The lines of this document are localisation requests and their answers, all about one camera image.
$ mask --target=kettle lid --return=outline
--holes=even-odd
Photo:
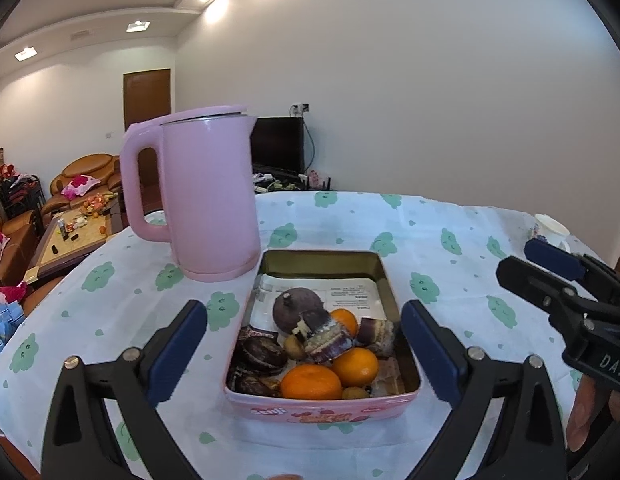
[[[208,108],[194,108],[194,110],[186,110],[184,112],[164,115],[162,117],[157,117],[139,124],[142,124],[143,126],[154,126],[167,123],[179,123],[181,121],[202,119],[213,116],[244,114],[245,112],[247,112],[247,110],[248,107],[245,105],[221,105],[211,106]]]

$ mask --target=human hand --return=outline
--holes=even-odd
[[[566,436],[568,439],[568,447],[572,451],[578,451],[587,440],[589,433],[590,420],[592,411],[594,410],[594,402],[596,397],[596,385],[594,380],[586,375],[581,377],[581,382],[576,392],[574,406],[568,420],[568,428]],[[620,420],[620,393],[612,391],[608,402],[610,413],[616,422]]]

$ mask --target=blue gripper pad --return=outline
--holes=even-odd
[[[570,280],[580,280],[586,275],[580,260],[570,253],[554,247],[547,242],[532,238],[525,244],[525,257],[554,274]]]
[[[401,330],[437,397],[454,409],[461,401],[468,375],[465,347],[451,330],[440,327],[417,300],[403,305]]]
[[[205,306],[190,300],[169,327],[152,336],[144,354],[151,361],[145,375],[146,398],[153,408],[170,399],[206,329]]]

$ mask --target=wooden coffee table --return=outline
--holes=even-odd
[[[123,224],[118,198],[112,199],[108,205],[110,204],[112,206],[109,213],[97,218],[88,217],[88,224],[70,233],[66,240],[63,240],[57,222],[63,218],[66,223],[69,223],[81,212],[77,208],[55,215],[30,261],[30,268],[24,277],[26,283],[38,288],[57,276],[67,274],[109,238],[121,232]],[[105,234],[100,232],[102,226],[106,228]],[[79,237],[73,241],[70,238],[74,235],[79,235]],[[57,254],[53,253],[52,246],[58,250]]]

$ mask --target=white cup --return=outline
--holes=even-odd
[[[570,231],[565,225],[547,215],[536,214],[534,218],[536,224],[532,229],[532,238],[540,238],[555,247],[563,246],[569,251],[566,238],[570,235]]]

